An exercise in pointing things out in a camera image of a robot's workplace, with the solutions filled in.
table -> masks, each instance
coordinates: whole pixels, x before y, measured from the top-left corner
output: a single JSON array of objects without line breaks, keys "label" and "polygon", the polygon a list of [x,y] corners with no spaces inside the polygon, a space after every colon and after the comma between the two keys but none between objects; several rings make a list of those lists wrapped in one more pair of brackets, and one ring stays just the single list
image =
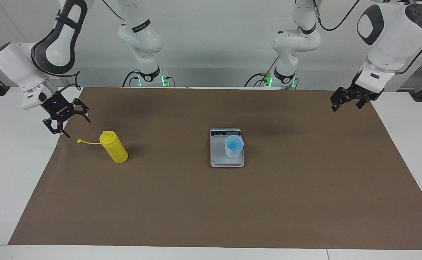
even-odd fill
[{"label": "table", "polygon": [[[73,99],[79,92],[64,95]],[[422,259],[422,251],[6,246],[58,140],[41,122],[44,110],[19,109],[21,97],[16,87],[0,97],[0,259]],[[385,92],[373,106],[422,190],[422,103]]]}]

brown mat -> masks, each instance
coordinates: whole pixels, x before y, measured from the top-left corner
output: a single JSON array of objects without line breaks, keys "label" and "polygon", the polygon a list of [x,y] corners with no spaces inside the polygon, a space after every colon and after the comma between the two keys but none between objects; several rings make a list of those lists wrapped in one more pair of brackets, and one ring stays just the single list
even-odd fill
[{"label": "brown mat", "polygon": [[[422,193],[371,105],[326,91],[86,88],[10,245],[422,250]],[[209,165],[239,127],[246,165]],[[114,130],[115,164],[77,144]]]}]

gray wall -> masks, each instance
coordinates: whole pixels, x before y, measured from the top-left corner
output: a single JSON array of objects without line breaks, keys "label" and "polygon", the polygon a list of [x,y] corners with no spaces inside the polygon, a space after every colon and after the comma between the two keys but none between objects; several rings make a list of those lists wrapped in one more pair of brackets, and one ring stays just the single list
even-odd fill
[{"label": "gray wall", "polygon": [[[107,0],[120,13],[116,0]],[[270,46],[281,29],[295,29],[294,0],[145,0],[153,26],[165,42],[159,54],[163,68],[181,86],[241,86],[268,69],[277,54]],[[324,1],[322,21],[336,25],[352,6],[350,0]],[[372,1],[361,1],[336,31],[321,29],[321,46],[299,53],[299,88],[348,86],[369,46],[356,33],[361,13]],[[59,9],[56,0],[0,0],[0,46],[8,41],[36,42],[51,29]],[[120,21],[100,0],[89,11],[77,42],[77,63],[85,86],[119,86],[136,67],[118,39]],[[422,64],[422,56],[414,69]],[[396,76],[386,87],[396,91],[414,72]],[[0,72],[1,79],[6,77]]]}]

